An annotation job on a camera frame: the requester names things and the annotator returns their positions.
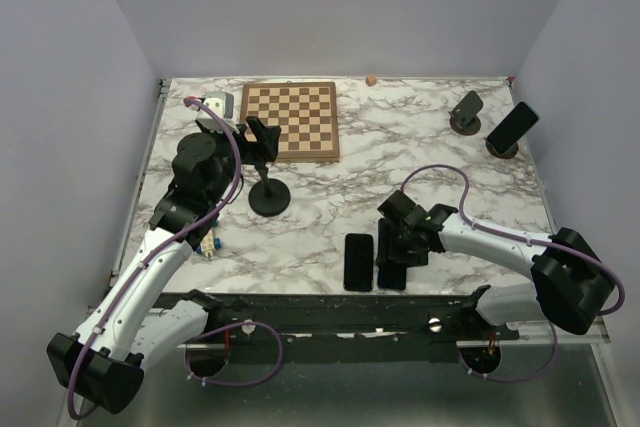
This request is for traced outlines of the black round-base phone stand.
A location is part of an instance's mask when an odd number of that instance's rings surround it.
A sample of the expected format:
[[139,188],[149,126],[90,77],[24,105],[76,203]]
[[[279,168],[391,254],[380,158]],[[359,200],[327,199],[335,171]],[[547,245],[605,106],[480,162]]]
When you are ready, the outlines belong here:
[[290,205],[291,193],[287,185],[269,176],[268,164],[274,163],[276,157],[264,157],[253,154],[251,163],[260,180],[249,191],[249,206],[254,213],[262,217],[275,217],[282,214]]

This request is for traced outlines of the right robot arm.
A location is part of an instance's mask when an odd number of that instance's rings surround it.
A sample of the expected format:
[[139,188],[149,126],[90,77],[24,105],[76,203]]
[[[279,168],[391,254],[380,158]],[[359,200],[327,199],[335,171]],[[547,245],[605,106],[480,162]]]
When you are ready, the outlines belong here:
[[393,192],[378,208],[378,259],[385,268],[425,266],[432,253],[456,253],[511,270],[525,282],[476,289],[460,314],[460,326],[480,339],[510,322],[547,321],[584,335],[614,289],[597,257],[577,232],[519,233],[482,226],[448,205],[430,210],[404,192]]

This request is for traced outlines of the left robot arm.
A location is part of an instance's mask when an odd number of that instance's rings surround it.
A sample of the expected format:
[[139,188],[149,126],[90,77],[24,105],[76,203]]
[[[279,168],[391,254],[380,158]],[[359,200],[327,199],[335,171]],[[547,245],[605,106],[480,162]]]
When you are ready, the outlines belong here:
[[194,337],[209,342],[220,334],[220,315],[198,292],[152,323],[145,320],[234,196],[242,165],[263,166],[276,159],[280,132],[250,117],[236,129],[202,129],[180,140],[172,161],[173,178],[137,254],[75,332],[57,333],[47,346],[56,378],[67,390],[73,419],[82,417],[74,410],[75,396],[117,414],[163,357]]

